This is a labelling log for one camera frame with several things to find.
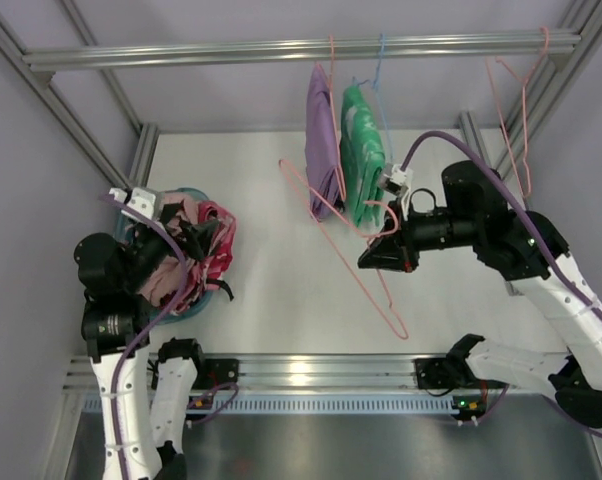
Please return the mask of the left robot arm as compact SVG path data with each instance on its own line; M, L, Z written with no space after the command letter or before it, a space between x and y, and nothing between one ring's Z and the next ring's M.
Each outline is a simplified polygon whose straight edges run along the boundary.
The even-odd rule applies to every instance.
M122 243L95 233L74 251L84 287L81 335L96 378L104 425L105 479L184 479L182 447L190 392L204 365L193 338L158 351L157 385L148 393L149 332L154 320L142 285L176 242L161 227L138 224Z

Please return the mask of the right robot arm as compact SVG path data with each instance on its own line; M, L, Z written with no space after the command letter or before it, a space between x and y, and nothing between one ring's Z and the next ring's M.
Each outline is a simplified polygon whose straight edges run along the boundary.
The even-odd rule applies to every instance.
M535 352L466 334L444 356L418 364L420 387L508 384L552 400L585 427L602 428L602 305L567 242L543 215L509 207L507 189L492 169L461 161L446 167L441 180L445 205L419 212L410 170L394 165L382 171L378 185L395 198L358 266L411 273L422 252L469 247L536 307L565 350Z

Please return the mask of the pink trousers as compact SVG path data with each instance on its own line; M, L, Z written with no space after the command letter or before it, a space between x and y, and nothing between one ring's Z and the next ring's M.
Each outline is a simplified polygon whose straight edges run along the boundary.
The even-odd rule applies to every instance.
M192 225L198 223L199 202L188 192L165 192L163 206L178 204L180 206L176 215L168 222L168 231L180 236L182 233L180 222L187 221ZM182 270L178 259L173 255L167 255L159 267L152 273L149 280L140 289L140 294L158 310L164 308L178 290L182 279ZM195 262L185 255L186 265L189 268L188 280L185 291L179 302L172 310L176 316L182 315L191 303L190 298L195 290L196 274L194 273Z

